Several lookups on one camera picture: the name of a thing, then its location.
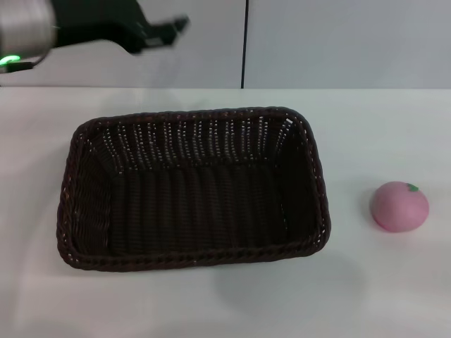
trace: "silver cylinder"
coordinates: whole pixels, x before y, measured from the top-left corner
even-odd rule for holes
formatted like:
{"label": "silver cylinder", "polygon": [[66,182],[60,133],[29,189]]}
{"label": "silver cylinder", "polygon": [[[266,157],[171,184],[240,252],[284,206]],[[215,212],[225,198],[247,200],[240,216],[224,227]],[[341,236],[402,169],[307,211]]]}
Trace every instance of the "silver cylinder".
{"label": "silver cylinder", "polygon": [[49,0],[0,0],[0,57],[42,57],[56,38]]}

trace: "wicker basket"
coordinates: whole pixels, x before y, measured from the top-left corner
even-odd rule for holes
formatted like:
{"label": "wicker basket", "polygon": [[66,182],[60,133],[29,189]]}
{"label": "wicker basket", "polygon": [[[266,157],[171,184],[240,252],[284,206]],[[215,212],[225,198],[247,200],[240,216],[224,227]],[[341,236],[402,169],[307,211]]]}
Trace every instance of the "wicker basket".
{"label": "wicker basket", "polygon": [[91,120],[61,190],[58,250],[85,270],[276,261],[330,233],[313,134],[286,108]]}

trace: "white tabletop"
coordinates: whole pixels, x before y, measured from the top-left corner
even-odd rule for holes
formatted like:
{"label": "white tabletop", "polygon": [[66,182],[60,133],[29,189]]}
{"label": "white tabletop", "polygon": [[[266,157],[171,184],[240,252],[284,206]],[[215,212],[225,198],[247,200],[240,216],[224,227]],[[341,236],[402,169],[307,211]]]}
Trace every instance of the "white tabletop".
{"label": "white tabletop", "polygon": [[[311,123],[332,220],[323,251],[146,273],[66,265],[56,209],[78,125],[141,111],[287,106]],[[0,89],[0,337],[451,336],[451,91]],[[375,226],[378,185],[419,186],[418,230]]]}

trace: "white wall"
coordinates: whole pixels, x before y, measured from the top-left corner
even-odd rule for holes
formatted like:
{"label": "white wall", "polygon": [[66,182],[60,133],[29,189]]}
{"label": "white wall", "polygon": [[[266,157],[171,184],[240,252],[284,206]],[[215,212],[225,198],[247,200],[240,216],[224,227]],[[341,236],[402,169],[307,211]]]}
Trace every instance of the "white wall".
{"label": "white wall", "polygon": [[239,88],[244,0],[140,0],[147,18],[189,15],[174,49],[131,56],[112,42],[54,49],[34,70],[2,75],[3,86]]}
{"label": "white wall", "polygon": [[451,88],[449,0],[250,0],[246,88]]}

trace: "pink peach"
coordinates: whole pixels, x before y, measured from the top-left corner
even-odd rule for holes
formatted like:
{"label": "pink peach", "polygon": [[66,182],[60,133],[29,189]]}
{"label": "pink peach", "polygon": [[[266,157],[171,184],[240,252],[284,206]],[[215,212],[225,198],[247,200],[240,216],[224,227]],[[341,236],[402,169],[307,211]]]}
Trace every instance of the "pink peach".
{"label": "pink peach", "polygon": [[387,231],[410,231],[427,219],[429,202],[414,185],[389,182],[376,190],[371,201],[371,214]]}

